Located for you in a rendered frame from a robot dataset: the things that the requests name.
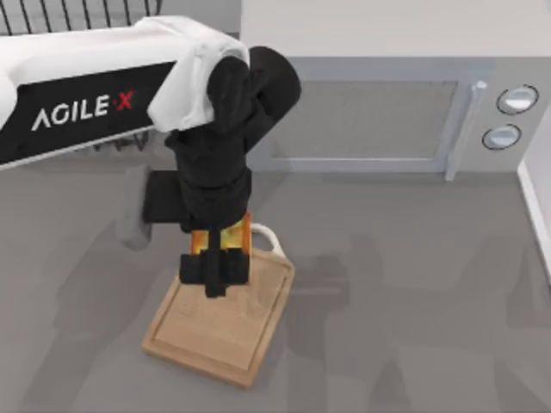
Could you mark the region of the wooden cutting board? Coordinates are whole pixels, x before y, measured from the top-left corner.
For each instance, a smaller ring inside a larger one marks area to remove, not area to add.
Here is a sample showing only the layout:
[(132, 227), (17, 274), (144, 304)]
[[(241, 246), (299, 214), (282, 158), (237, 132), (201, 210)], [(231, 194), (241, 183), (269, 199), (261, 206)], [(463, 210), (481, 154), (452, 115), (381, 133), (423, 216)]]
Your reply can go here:
[(149, 355), (241, 387), (253, 385), (288, 302), (295, 267), (280, 249), (254, 249), (247, 286), (208, 299), (173, 280), (142, 342)]

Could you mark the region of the microwave oven door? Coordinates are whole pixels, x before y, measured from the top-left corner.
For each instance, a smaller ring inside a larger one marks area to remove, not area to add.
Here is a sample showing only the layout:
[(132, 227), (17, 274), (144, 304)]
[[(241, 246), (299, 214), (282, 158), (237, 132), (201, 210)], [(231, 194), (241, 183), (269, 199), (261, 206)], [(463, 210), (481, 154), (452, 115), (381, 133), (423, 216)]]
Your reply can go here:
[(430, 159), (454, 82), (304, 82), (300, 100), (270, 132), (275, 159)]

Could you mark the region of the pale microwave oven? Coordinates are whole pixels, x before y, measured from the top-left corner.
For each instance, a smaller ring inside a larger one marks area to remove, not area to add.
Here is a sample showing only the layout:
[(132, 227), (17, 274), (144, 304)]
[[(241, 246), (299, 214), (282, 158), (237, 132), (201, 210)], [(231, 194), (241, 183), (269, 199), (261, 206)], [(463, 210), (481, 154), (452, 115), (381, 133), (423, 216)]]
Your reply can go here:
[[(251, 153), (261, 171), (427, 173), (444, 178), (467, 108), (470, 86), (487, 82), (461, 156), (462, 174), (513, 173), (542, 114), (543, 75), (551, 65), (551, 0), (242, 0), (241, 40), (282, 53), (304, 82), (454, 82), (455, 95), (436, 155), (430, 159), (275, 159), (269, 136)], [(502, 114), (506, 89), (530, 85), (530, 110)], [(490, 151), (484, 133), (512, 124), (522, 137)]]

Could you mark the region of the round microwave knob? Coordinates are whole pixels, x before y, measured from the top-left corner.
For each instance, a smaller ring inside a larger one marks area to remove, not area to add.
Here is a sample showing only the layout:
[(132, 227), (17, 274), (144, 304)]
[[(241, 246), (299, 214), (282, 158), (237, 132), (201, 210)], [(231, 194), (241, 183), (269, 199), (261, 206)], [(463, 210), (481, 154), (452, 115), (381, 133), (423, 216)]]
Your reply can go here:
[(481, 142), (490, 151), (502, 151), (514, 146), (522, 137), (518, 126), (507, 124), (487, 130)]
[(538, 90), (530, 85), (521, 85), (504, 90), (498, 97), (496, 106), (500, 113), (516, 115), (530, 110), (539, 100)]

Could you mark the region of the white cabinet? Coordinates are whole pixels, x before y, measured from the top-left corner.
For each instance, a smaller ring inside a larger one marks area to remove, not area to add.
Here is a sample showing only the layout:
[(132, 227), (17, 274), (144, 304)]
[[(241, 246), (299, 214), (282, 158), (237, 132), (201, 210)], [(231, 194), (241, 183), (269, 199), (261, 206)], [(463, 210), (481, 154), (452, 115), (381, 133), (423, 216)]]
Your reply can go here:
[(542, 114), (517, 175), (551, 290), (551, 65), (544, 71), (542, 86)]

